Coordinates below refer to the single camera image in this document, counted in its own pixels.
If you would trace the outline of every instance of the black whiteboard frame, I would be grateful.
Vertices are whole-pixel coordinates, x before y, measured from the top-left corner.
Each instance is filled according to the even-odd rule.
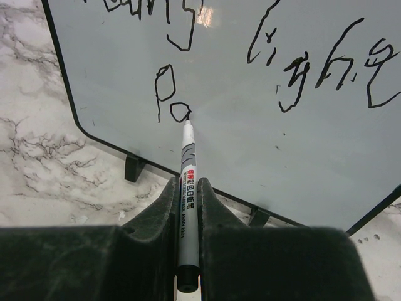
[[[61,53],[60,43],[58,41],[57,32],[56,32],[55,24],[54,24],[54,21],[53,21],[53,17],[51,15],[51,11],[50,11],[50,7],[49,7],[49,2],[48,1],[49,0],[42,0],[42,5],[43,5],[44,13],[46,15],[46,19],[47,19],[48,26],[49,26],[49,29],[50,29],[51,38],[52,38],[53,44],[55,46],[56,55],[57,55],[58,63],[59,63],[59,66],[60,66],[61,75],[63,77],[64,85],[65,85],[65,88],[66,88],[68,101],[70,103],[71,111],[73,113],[74,122],[75,122],[76,126],[79,128],[79,130],[84,135],[86,135],[88,138],[90,138],[90,139],[92,139],[94,141],[97,141],[97,142],[99,142],[101,144],[109,146],[112,149],[115,149],[115,150],[117,150],[119,152],[122,152],[123,154],[137,157],[141,161],[144,161],[145,163],[147,163],[147,164],[149,164],[151,166],[157,167],[157,168],[159,168],[159,169],[161,169],[163,171],[167,171],[167,172],[169,172],[169,173],[171,173],[171,174],[173,174],[175,176],[180,176],[180,174],[178,172],[172,171],[172,170],[170,170],[170,169],[168,169],[168,168],[166,168],[164,166],[161,166],[161,165],[159,165],[157,163],[154,163],[154,162],[148,161],[148,160],[146,160],[144,158],[141,158],[141,157],[139,157],[139,156],[137,156],[135,154],[132,154],[131,152],[129,152],[129,151],[125,150],[125,149],[122,149],[122,148],[120,148],[120,147],[118,147],[116,145],[108,143],[107,141],[104,141],[104,140],[101,140],[99,138],[96,138],[95,136],[92,136],[88,132],[86,132],[85,129],[83,129],[83,127],[80,125],[80,121],[78,120],[78,115],[76,113],[76,108],[75,108],[73,96],[72,96],[72,93],[71,93],[70,83],[68,81],[68,75],[67,75],[67,72],[66,72],[66,68],[65,68],[65,64],[64,64],[64,60],[63,60],[63,55]],[[255,205],[253,205],[253,204],[251,204],[251,203],[249,203],[249,202],[247,202],[247,201],[245,201],[243,199],[239,199],[239,198],[237,198],[235,196],[231,196],[230,194],[225,193],[223,191],[220,191],[218,189],[214,189],[214,191],[216,193],[226,197],[226,198],[229,198],[229,199],[231,199],[233,201],[236,201],[236,202],[241,203],[241,204],[243,204],[243,205],[245,205],[247,207],[250,207],[251,209],[252,208],[258,208],[257,206],[255,206]],[[359,221],[357,221],[346,232],[349,235],[353,235],[360,228],[362,228],[369,221],[371,221],[374,217],[376,217],[376,215],[381,213],[386,207],[390,206],[400,196],[401,196],[401,185],[399,185],[396,189],[394,189],[392,193],[390,193],[383,201],[378,203],[372,210],[370,210],[363,218],[361,218]],[[268,210],[265,210],[265,211],[267,211],[272,217],[277,218],[277,219],[279,219],[281,221],[284,221],[284,222],[286,222],[288,224],[291,224],[293,226],[302,226],[302,224],[299,224],[299,223],[293,221],[292,219],[285,218],[284,216],[278,215],[278,214],[276,214],[274,212],[271,212],[271,211],[268,211]]]

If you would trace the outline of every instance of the whiteboard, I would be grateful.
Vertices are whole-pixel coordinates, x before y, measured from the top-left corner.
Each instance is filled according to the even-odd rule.
[[[43,3],[90,137],[179,172],[190,114],[200,177],[307,226],[401,183],[401,1]]]

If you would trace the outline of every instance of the marble surface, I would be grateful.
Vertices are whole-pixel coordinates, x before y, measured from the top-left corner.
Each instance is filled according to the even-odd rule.
[[[75,126],[41,2],[0,0],[0,37],[0,226],[124,224],[153,202],[168,174],[147,167],[124,181],[123,156]],[[352,240],[377,300],[401,300],[401,201]]]

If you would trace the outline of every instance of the marker cap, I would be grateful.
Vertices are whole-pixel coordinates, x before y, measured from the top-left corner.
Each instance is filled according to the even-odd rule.
[[[177,269],[177,288],[182,293],[193,293],[198,289],[200,269],[195,265],[181,265]]]

